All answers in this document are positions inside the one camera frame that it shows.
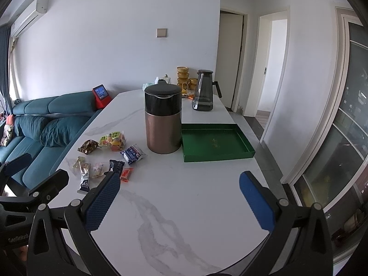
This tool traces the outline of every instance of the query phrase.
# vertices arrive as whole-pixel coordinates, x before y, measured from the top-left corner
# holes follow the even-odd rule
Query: patterned pillow
[[[4,126],[4,135],[1,138],[0,146],[8,146],[9,142],[12,140],[14,134],[14,126],[5,124]]]

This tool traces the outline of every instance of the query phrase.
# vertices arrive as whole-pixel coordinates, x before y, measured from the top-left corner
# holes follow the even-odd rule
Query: black pitcher handle
[[[212,82],[212,86],[215,85],[216,86],[216,90],[217,90],[217,94],[219,98],[222,98],[222,94],[221,94],[221,90],[220,90],[220,86],[219,83],[217,81]]]

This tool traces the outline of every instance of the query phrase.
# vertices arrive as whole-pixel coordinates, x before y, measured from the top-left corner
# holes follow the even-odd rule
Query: pitcher lid
[[[206,70],[206,69],[200,69],[199,71],[198,71],[198,73],[213,73],[213,71],[208,71],[208,70]]]
[[[169,96],[181,93],[181,88],[174,84],[168,84],[165,80],[159,80],[157,84],[146,87],[144,92],[154,96]]]

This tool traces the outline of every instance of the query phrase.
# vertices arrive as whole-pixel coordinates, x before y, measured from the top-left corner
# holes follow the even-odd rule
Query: thermos
[[[155,153],[175,152],[181,145],[181,88],[159,80],[146,87],[147,146]]]

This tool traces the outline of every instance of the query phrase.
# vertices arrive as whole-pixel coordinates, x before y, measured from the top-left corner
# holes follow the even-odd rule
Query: green tray
[[[237,124],[182,124],[184,162],[254,157],[255,150]]]

